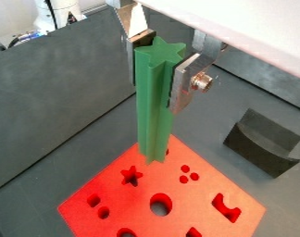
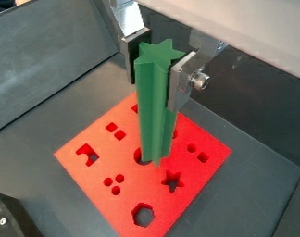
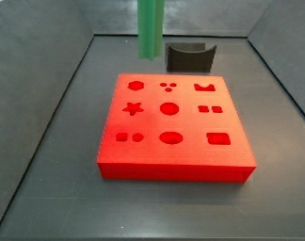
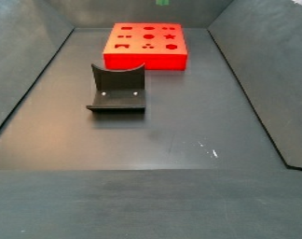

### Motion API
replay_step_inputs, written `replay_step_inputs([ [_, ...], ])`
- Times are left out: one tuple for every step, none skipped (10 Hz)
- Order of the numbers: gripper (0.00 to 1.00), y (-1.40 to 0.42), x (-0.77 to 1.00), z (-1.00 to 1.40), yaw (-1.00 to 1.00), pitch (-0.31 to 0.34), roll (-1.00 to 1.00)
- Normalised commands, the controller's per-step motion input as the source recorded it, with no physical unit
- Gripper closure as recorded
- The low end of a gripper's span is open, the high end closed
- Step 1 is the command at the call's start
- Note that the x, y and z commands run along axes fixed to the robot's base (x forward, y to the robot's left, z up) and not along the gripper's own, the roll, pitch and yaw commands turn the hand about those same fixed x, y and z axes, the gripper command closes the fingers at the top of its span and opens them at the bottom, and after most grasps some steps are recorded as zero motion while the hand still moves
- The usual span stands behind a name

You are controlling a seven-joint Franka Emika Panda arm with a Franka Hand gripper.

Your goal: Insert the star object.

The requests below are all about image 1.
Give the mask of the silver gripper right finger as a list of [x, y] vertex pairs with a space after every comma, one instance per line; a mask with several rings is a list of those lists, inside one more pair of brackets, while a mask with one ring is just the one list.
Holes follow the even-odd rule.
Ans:
[[195, 90], [205, 93], [213, 82], [207, 70], [225, 50], [226, 44], [205, 32], [195, 30], [191, 40], [194, 54], [175, 66], [168, 108], [176, 114], [190, 103]]

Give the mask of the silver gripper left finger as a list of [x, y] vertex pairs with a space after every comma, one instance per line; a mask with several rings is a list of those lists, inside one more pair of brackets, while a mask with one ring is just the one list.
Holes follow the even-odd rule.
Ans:
[[128, 65], [128, 79], [135, 83], [134, 49], [152, 43], [156, 33], [148, 29], [142, 4], [138, 2], [119, 2], [115, 13], [120, 21], [124, 37]]

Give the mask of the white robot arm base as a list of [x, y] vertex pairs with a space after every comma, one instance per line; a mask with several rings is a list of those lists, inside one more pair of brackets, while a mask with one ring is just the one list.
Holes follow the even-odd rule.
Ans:
[[55, 31], [86, 18], [80, 12], [78, 0], [34, 1], [38, 10], [34, 26], [42, 31]]

